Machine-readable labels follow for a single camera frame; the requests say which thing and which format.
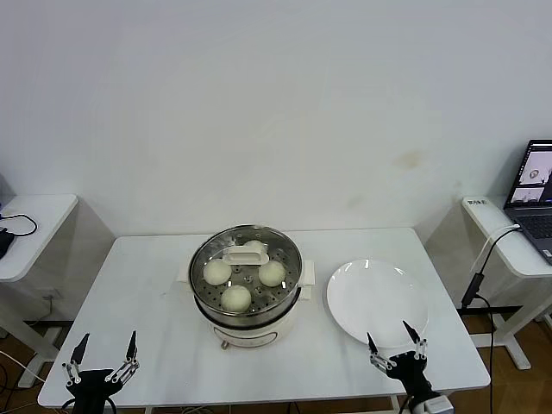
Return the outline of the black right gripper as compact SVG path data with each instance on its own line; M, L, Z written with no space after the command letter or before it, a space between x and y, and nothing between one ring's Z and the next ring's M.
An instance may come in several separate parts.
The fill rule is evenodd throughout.
M381 372L386 372L388 378L398 380L408 396L414 399L430 399L434 396L434 392L431 383L424 376L427 366L428 342L425 338L421 338L405 320L403 320L403 325L413 341L415 349L396 354L388 359L380 354L373 338L367 333L370 363Z

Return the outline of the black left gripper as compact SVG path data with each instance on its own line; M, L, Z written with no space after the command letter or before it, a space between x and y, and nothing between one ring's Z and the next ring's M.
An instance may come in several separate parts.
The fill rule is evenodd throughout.
M112 373L112 369L87 370L80 372L90 334L86 333L73 349L69 361L64 362L67 381L66 389L72 398L66 401L72 413L102 414L106 405L111 413L117 413L116 405L111 398L120 392L123 384L135 374L140 367L137 360L136 331L132 333L122 365Z

